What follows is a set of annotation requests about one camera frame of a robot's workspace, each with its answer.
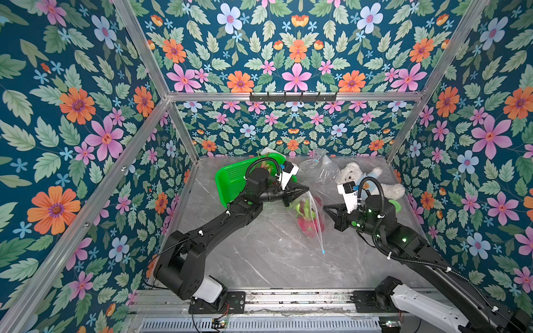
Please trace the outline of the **pink dragon fruit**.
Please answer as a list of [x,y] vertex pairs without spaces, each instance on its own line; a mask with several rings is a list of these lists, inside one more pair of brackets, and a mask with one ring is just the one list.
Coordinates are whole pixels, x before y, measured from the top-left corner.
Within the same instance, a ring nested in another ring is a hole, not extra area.
[[313,209],[313,201],[309,198],[300,200],[298,203],[293,203],[292,209],[296,212],[298,219],[301,218],[306,221],[312,221],[316,219],[316,213]]
[[322,235],[325,230],[325,224],[322,216],[319,216],[317,219],[313,220],[306,219],[304,216],[300,216],[297,219],[297,223],[304,235],[309,238],[318,237]]

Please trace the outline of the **green plastic basket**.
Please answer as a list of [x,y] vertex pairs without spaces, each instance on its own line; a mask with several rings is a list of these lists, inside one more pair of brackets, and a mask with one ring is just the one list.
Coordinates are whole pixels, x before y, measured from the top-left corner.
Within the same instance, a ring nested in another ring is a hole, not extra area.
[[268,153],[266,155],[249,158],[247,160],[224,166],[219,169],[218,172],[216,172],[215,183],[217,185],[220,202],[225,208],[230,202],[235,200],[245,188],[245,175],[247,174],[248,167],[257,160],[260,162],[252,169],[257,169],[260,167],[268,170],[273,177],[278,175],[275,164],[272,161],[264,161],[266,157],[272,158],[280,166],[286,162],[286,157],[284,155],[279,153]]

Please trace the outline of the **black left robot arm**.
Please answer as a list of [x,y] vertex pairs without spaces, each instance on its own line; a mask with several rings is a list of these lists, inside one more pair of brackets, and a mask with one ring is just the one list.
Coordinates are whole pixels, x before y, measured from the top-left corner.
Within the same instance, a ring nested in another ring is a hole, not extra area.
[[282,201],[288,207],[309,192],[309,187],[291,176],[272,176],[257,168],[247,173],[244,189],[226,206],[226,211],[187,233],[168,237],[153,277],[183,301],[206,302],[220,310],[226,303],[227,287],[205,274],[207,256],[233,233],[248,226],[263,211],[265,202]]

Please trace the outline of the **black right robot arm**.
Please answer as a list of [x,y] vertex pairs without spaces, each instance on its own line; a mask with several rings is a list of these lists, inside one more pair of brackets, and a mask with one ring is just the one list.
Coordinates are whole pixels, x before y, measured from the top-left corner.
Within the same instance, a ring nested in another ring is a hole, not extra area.
[[531,332],[532,317],[522,309],[510,309],[482,292],[411,227],[398,222],[396,207],[387,199],[371,195],[359,206],[324,206],[335,229],[354,228],[372,238],[387,259],[418,273],[451,302],[444,305],[420,295],[405,282],[387,277],[376,288],[383,307],[394,306],[438,327],[444,332]]

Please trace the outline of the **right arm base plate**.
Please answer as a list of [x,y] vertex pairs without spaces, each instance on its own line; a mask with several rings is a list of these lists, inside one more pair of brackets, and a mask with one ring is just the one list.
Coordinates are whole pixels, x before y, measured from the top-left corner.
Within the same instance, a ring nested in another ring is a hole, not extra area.
[[390,297],[374,290],[355,290],[350,299],[359,313],[406,314],[393,304]]

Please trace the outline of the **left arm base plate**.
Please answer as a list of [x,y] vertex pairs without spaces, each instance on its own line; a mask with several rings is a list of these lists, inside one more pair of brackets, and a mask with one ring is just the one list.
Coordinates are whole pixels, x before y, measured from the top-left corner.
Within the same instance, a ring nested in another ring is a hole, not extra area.
[[193,299],[189,314],[243,314],[247,294],[244,291],[223,291],[215,302]]

